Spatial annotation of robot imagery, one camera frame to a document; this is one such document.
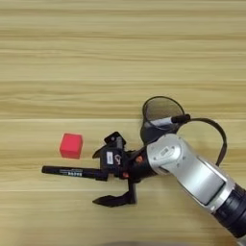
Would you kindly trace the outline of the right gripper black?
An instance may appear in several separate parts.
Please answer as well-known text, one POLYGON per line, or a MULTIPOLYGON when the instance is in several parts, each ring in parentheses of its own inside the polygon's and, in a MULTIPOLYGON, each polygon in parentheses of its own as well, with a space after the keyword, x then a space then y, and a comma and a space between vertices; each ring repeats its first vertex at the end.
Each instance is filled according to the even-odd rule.
MULTIPOLYGON (((92 155, 93 159, 100 159, 102 152, 109 146, 104 145, 92 155)), ((138 151, 125 151, 120 148, 109 148, 106 151, 106 168, 116 178, 128 180, 128 191, 120 196, 107 195, 92 201, 93 204, 115 208, 136 203, 135 184, 142 179, 156 176, 150 166, 145 147, 138 151)))

